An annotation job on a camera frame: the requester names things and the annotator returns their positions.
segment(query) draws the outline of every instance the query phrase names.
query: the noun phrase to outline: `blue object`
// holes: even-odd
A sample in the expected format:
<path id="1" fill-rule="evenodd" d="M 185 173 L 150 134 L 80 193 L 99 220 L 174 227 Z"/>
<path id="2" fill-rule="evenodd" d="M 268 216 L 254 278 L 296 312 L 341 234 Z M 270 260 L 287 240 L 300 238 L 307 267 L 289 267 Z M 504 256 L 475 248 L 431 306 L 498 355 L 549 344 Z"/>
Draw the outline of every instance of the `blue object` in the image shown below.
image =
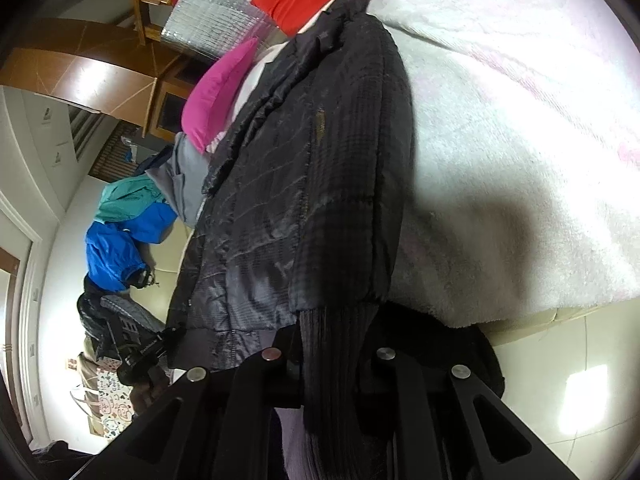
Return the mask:
<path id="1" fill-rule="evenodd" d="M 134 240 L 159 243 L 176 216 L 168 204 L 154 202 L 131 220 L 92 223 L 84 238 L 89 278 L 104 290 L 127 290 L 127 279 L 145 268 Z"/>
<path id="2" fill-rule="evenodd" d="M 146 174 L 123 178 L 104 187 L 94 220 L 103 224 L 132 220 L 153 202 L 164 202 L 164 196 Z"/>

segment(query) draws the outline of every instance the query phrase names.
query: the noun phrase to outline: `silver bolt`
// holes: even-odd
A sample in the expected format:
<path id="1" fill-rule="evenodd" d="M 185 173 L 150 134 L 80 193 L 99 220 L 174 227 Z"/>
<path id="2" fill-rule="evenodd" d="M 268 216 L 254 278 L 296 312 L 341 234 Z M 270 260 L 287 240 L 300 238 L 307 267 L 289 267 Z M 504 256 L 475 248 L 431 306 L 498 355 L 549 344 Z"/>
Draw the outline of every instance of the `silver bolt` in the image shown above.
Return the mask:
<path id="1" fill-rule="evenodd" d="M 204 368 L 196 366 L 187 372 L 187 379 L 192 383 L 197 383 L 203 380 L 207 376 L 207 371 Z"/>
<path id="2" fill-rule="evenodd" d="M 451 374 L 457 379 L 468 379 L 471 376 L 471 370 L 465 365 L 455 365 L 451 369 Z"/>
<path id="3" fill-rule="evenodd" d="M 276 361 L 277 359 L 280 358 L 281 355 L 282 355 L 282 352 L 280 351 L 279 348 L 276 348 L 275 346 L 265 348 L 262 351 L 262 358 L 265 361 Z"/>
<path id="4" fill-rule="evenodd" d="M 382 359 L 383 361 L 391 361 L 394 357 L 396 357 L 396 351 L 393 348 L 387 348 L 383 346 L 382 348 L 378 348 L 376 350 L 376 355 L 378 359 Z"/>

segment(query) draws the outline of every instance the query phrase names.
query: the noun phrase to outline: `black jacket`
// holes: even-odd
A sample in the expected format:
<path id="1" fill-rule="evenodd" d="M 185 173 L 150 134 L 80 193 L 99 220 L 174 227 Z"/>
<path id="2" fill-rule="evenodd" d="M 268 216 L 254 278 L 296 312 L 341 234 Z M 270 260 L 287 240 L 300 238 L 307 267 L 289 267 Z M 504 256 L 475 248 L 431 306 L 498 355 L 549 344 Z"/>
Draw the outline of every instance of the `black jacket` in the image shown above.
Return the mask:
<path id="1" fill-rule="evenodd" d="M 369 0 L 336 0 L 269 63 L 218 146 L 168 326 L 170 365 L 229 368 L 262 331 L 386 299 L 413 115 Z"/>

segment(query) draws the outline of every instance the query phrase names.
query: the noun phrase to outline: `teal garment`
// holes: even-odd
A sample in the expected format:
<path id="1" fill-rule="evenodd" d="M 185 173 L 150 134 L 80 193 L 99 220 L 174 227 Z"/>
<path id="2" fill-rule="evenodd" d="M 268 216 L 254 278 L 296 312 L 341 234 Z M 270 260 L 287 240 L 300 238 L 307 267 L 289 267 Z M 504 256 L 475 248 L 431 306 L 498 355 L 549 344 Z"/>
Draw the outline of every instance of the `teal garment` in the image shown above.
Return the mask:
<path id="1" fill-rule="evenodd" d="M 107 184 L 102 190 L 95 221 L 124 222 L 137 218 L 153 202 L 163 202 L 158 186 L 146 174 Z"/>

